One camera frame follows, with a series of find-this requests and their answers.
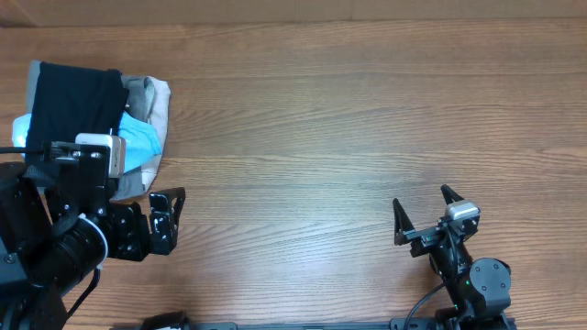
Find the black t-shirt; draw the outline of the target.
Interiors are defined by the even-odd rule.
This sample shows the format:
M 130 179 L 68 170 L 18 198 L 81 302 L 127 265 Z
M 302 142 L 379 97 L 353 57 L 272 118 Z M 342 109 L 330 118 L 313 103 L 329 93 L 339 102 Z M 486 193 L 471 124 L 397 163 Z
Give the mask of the black t-shirt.
M 25 146 L 74 142 L 80 133 L 116 135 L 128 97 L 122 73 L 40 61 Z

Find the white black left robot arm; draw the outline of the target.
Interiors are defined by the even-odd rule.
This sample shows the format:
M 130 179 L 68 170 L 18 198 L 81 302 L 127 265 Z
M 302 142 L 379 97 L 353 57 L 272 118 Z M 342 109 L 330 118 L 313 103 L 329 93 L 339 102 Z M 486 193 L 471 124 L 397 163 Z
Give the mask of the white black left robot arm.
M 78 309 L 64 296 L 86 276 L 82 303 L 106 259 L 140 262 L 177 245 L 182 187 L 152 192 L 150 214 L 138 203 L 111 203 L 122 155 L 111 147 L 48 142 L 22 148 L 33 162 L 1 165 L 1 326 L 61 329 Z

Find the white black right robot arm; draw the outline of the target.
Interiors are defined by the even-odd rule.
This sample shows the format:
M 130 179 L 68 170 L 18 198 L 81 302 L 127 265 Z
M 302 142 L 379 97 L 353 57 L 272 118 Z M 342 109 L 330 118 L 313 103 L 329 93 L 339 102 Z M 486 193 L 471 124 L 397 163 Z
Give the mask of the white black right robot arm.
M 418 230 L 398 199 L 393 199 L 396 246 L 408 244 L 414 258 L 427 256 L 441 283 L 421 298 L 404 318 L 391 321 L 399 329 L 515 329 L 505 310 L 511 305 L 512 271 L 497 258 L 472 258 L 465 242 L 478 232 L 481 208 L 446 184 L 440 187 L 446 209 L 437 224 Z M 452 306 L 432 317 L 417 317 L 420 307 L 446 290 Z

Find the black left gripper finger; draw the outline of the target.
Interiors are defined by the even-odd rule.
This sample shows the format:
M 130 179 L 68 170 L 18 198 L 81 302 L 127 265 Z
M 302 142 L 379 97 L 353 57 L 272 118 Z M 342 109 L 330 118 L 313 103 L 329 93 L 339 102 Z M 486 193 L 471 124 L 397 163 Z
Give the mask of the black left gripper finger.
M 165 202 L 164 214 L 166 216 L 170 237 L 178 236 L 179 220 L 185 202 L 185 189 L 183 187 L 170 188 L 161 192 Z
M 172 212 L 173 192 L 152 192 L 150 202 L 150 252 L 169 255 L 177 244 L 176 219 Z

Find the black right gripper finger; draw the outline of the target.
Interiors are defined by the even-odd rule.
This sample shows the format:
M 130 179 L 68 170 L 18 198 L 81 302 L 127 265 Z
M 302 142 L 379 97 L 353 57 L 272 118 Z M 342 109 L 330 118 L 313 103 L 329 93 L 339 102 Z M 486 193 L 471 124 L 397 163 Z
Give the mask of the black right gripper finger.
M 394 216 L 394 237 L 393 242 L 396 246 L 408 244 L 414 240 L 415 228 L 405 212 L 400 201 L 393 199 L 393 216 Z
M 458 193 L 456 193 L 454 190 L 452 190 L 447 184 L 443 184 L 440 187 L 440 190 L 442 192 L 442 195 L 443 195 L 443 198 L 444 198 L 446 205 L 453 204 L 453 203 L 460 202 L 460 201 L 464 200 L 464 198 L 462 196 L 460 196 Z

